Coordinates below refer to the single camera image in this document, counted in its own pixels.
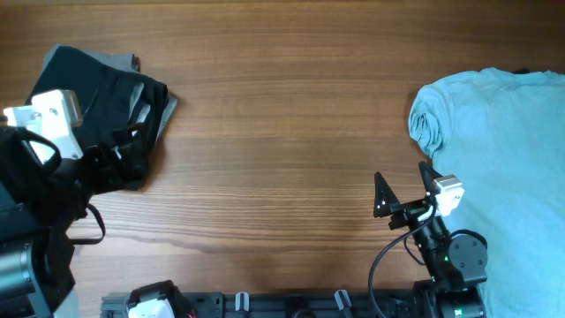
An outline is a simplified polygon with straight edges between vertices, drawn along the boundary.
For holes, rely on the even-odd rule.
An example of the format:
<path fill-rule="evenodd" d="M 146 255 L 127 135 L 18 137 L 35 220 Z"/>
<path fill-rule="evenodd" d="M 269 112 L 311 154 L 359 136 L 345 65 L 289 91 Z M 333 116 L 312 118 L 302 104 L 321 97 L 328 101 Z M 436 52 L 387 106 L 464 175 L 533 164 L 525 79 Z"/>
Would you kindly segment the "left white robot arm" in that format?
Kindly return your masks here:
<path fill-rule="evenodd" d="M 100 238 L 69 238 L 71 225 L 93 215 L 99 193 L 140 186 L 148 172 L 145 132 L 132 125 L 112 133 L 117 150 L 89 147 L 65 159 L 54 142 L 23 127 L 1 129 L 1 315 L 53 317 L 71 296 L 77 245 Z"/>

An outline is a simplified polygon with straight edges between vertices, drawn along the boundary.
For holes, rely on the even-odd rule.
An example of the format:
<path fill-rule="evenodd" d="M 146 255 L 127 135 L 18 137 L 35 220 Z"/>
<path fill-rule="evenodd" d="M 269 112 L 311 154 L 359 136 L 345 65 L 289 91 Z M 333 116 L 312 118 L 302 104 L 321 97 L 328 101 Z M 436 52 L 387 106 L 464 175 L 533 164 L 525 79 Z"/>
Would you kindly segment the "black shorts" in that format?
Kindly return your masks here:
<path fill-rule="evenodd" d="M 29 97 L 56 89 L 71 90 L 78 99 L 83 124 L 73 132 L 84 152 L 104 145 L 119 159 L 112 132 L 136 123 L 145 126 L 148 172 L 143 179 L 126 179 L 125 188 L 140 189 L 154 145 L 178 106 L 167 85 L 141 74 L 132 53 L 109 55 L 57 44 L 44 57 Z"/>

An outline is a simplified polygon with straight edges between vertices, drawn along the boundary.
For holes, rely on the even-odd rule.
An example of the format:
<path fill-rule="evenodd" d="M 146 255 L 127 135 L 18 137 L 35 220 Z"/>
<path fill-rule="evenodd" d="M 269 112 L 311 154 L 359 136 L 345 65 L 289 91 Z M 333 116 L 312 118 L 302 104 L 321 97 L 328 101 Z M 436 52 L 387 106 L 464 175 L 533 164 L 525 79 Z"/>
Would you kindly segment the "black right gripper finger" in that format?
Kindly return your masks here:
<path fill-rule="evenodd" d="M 386 217 L 393 215 L 400 208 L 401 203 L 379 171 L 374 174 L 374 185 L 373 216 Z"/>
<path fill-rule="evenodd" d="M 430 196 L 436 195 L 438 190 L 433 182 L 436 178 L 442 178 L 442 175 L 425 161 L 420 161 L 418 168 L 427 194 Z"/>

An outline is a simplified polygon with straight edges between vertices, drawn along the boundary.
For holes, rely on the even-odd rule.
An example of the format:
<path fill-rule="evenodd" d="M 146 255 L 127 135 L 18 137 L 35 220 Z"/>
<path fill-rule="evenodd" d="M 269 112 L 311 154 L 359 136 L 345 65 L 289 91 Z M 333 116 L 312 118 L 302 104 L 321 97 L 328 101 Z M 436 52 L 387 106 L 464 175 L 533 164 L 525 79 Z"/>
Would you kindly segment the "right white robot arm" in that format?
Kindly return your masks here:
<path fill-rule="evenodd" d="M 463 183 L 454 175 L 442 176 L 428 163 L 418 164 L 426 195 L 401 203 L 388 182 L 374 174 L 373 216 L 389 217 L 391 230 L 408 231 L 388 243 L 376 256 L 367 279 L 372 310 L 383 317 L 373 281 L 377 266 L 386 253 L 407 238 L 413 238 L 421 254 L 419 262 L 430 276 L 417 281 L 409 304 L 413 317 L 485 317 L 485 303 L 478 286 L 487 280 L 487 241 L 475 231 L 449 231 L 443 221 L 463 198 Z"/>

